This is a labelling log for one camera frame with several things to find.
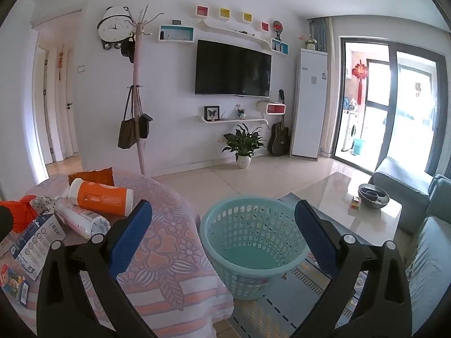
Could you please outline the orange soymilk paper cup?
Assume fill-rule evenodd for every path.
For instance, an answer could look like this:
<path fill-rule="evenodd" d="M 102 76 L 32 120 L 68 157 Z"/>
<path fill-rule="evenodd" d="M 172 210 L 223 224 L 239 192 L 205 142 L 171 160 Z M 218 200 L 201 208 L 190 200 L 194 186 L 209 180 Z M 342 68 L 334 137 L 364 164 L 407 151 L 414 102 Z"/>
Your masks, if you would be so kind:
<path fill-rule="evenodd" d="M 127 217 L 133 210 L 134 191 L 77 178 L 69 187 L 68 198 L 73 204 L 98 214 Z"/>

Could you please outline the red chinese knot decoration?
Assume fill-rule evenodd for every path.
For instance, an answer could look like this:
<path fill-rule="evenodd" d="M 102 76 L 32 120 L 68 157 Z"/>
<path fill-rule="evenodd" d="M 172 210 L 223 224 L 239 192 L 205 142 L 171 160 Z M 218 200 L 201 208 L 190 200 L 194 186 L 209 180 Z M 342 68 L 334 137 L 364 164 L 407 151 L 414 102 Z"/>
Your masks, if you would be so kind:
<path fill-rule="evenodd" d="M 368 68 L 367 66 L 359 61 L 351 70 L 351 74 L 357 78 L 358 80 L 358 89 L 357 89 L 357 105 L 362 104 L 362 81 L 367 79 L 368 77 Z"/>

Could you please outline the white curved upper shelf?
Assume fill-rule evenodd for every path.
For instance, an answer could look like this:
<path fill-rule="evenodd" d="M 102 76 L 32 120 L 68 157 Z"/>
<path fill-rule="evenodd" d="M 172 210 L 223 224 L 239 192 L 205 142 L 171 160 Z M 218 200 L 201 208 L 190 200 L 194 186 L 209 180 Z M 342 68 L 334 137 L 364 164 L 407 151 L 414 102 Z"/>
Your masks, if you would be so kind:
<path fill-rule="evenodd" d="M 212 24 L 208 19 L 203 19 L 199 22 L 200 29 L 203 31 L 209 31 L 212 33 L 227 35 L 230 37 L 239 37 L 240 39 L 251 41 L 258 44 L 264 50 L 271 50 L 271 44 L 259 37 L 252 34 L 242 33 L 240 31 L 235 31 L 229 28 L 220 28 L 217 25 Z"/>

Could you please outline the brown tote bag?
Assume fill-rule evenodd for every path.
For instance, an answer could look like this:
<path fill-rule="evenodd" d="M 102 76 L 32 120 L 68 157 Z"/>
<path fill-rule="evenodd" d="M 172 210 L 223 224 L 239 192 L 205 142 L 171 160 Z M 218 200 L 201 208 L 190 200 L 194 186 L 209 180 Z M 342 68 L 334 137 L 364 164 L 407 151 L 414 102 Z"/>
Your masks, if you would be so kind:
<path fill-rule="evenodd" d="M 133 147 L 138 142 L 136 124 L 134 119 L 135 91 L 136 87 L 130 86 L 123 119 L 121 121 L 119 129 L 118 147 L 124 150 Z"/>

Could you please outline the teal grey sofa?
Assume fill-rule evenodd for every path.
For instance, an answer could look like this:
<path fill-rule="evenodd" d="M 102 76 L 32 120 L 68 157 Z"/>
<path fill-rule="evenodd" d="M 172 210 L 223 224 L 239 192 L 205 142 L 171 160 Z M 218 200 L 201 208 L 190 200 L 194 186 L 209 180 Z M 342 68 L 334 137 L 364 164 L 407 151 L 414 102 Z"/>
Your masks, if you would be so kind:
<path fill-rule="evenodd" d="M 413 236 L 406 252 L 413 337 L 450 335 L 450 179 L 385 158 L 369 181 L 402 206 L 398 226 Z"/>

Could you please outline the white interior door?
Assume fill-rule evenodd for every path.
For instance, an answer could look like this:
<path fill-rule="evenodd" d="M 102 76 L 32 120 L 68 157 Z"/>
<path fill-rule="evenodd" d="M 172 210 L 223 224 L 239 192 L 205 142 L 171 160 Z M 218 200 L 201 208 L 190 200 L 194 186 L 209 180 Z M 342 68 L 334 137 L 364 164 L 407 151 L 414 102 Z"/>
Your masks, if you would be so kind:
<path fill-rule="evenodd" d="M 73 152 L 79 152 L 76 139 L 76 129 L 73 114 L 73 50 L 69 50 L 67 54 L 67 118 L 70 131 L 70 140 Z"/>

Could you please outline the tiger playing card box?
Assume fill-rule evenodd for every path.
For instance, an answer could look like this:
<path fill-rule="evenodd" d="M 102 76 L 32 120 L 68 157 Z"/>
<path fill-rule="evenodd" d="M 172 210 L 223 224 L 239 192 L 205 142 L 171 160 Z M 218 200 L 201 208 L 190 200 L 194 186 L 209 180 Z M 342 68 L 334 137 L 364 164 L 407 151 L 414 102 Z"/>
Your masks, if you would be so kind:
<path fill-rule="evenodd" d="M 26 308 L 28 302 L 29 284 L 25 277 L 4 264 L 1 267 L 1 287 L 9 293 L 20 306 Z"/>

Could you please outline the polka dot paper wrapper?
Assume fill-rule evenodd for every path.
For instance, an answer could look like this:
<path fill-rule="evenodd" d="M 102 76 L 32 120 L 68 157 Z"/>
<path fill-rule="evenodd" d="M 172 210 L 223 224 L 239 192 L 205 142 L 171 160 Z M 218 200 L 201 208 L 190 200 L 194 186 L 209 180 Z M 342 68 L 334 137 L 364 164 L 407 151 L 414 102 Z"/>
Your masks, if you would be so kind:
<path fill-rule="evenodd" d="M 30 206 L 38 214 L 53 214 L 55 212 L 55 200 L 47 196 L 37 196 L 30 200 Z"/>

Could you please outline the pink white tissue pack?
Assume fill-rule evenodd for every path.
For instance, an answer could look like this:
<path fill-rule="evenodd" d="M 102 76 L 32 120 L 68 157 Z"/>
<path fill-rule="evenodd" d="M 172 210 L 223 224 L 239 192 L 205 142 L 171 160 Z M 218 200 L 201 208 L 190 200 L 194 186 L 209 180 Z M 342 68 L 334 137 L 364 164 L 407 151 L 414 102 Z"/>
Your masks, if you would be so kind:
<path fill-rule="evenodd" d="M 106 235 L 111 228 L 105 217 L 72 204 L 66 198 L 55 201 L 54 212 L 65 225 L 86 240 L 96 234 Z"/>

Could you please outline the orange snack bag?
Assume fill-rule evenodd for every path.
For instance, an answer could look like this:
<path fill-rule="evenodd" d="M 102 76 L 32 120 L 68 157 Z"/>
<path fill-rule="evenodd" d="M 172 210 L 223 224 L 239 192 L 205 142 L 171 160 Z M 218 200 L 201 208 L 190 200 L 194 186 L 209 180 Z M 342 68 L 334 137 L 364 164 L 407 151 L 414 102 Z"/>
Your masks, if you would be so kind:
<path fill-rule="evenodd" d="M 115 185 L 112 167 L 102 170 L 75 172 L 68 175 L 68 184 L 71 185 L 75 179 L 82 179 L 86 182 L 95 182 L 109 186 Z"/>

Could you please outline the pink coat rack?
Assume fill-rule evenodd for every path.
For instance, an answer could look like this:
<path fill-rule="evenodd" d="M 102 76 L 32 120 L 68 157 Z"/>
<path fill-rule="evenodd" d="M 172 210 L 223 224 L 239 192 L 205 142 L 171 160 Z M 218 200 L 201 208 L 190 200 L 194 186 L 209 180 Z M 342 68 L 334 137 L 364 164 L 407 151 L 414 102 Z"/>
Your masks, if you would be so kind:
<path fill-rule="evenodd" d="M 147 19 L 147 10 L 149 4 L 145 6 L 139 13 L 137 18 L 132 17 L 131 24 L 134 28 L 134 62 L 133 62 L 133 76 L 132 76 L 132 98 L 133 98 L 133 117 L 135 125 L 135 135 L 136 135 L 136 147 L 138 151 L 138 164 L 140 173 L 146 175 L 146 163 L 145 163 L 145 144 L 142 141 L 140 130 L 139 130 L 139 118 L 143 114 L 141 97 L 139 93 L 140 86 L 140 67 L 141 67 L 141 45 L 143 36 L 149 36 L 151 33 L 145 32 L 145 27 L 153 22 L 155 19 L 163 15 L 163 12 L 157 13 L 154 17 Z"/>

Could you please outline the sliding glass balcony door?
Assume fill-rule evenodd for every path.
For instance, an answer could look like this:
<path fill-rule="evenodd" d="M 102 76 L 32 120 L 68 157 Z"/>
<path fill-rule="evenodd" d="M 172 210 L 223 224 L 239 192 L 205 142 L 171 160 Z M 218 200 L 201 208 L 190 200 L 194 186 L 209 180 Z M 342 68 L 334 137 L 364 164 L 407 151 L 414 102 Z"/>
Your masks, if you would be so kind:
<path fill-rule="evenodd" d="M 372 174 L 387 157 L 433 175 L 439 169 L 448 109 L 446 59 L 436 52 L 376 38 L 339 40 L 339 101 L 334 159 Z M 352 68 L 362 61 L 368 77 Z"/>

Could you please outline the blue white carton box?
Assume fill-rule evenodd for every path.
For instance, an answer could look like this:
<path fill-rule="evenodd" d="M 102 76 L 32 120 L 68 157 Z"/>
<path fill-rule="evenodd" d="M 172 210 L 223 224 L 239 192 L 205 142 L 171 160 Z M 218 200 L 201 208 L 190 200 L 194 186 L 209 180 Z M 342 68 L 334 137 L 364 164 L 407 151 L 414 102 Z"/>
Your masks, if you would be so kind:
<path fill-rule="evenodd" d="M 54 214 L 41 214 L 17 237 L 10 247 L 14 260 L 33 281 L 44 267 L 54 241 L 64 241 L 66 234 Z"/>

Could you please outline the white lower wall shelf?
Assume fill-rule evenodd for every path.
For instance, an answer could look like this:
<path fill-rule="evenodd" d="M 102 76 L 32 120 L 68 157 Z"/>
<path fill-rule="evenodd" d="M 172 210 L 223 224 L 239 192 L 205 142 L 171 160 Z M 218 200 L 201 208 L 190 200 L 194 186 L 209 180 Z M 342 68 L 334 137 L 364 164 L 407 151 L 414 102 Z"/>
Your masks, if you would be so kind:
<path fill-rule="evenodd" d="M 269 122 L 264 118 L 249 118 L 249 119 L 219 119 L 215 121 L 207 121 L 202 115 L 197 116 L 201 122 L 205 124 L 241 124 L 241 123 L 260 123 L 269 127 Z"/>

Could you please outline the blue white box shelf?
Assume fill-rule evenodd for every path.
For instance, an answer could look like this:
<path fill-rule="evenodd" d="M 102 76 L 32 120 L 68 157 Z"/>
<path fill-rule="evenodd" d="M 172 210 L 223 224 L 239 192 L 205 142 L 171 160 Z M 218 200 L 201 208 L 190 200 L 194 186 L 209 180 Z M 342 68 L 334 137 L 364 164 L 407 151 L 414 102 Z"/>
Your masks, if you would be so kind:
<path fill-rule="evenodd" d="M 194 27 L 182 25 L 161 25 L 158 35 L 160 42 L 194 42 Z"/>

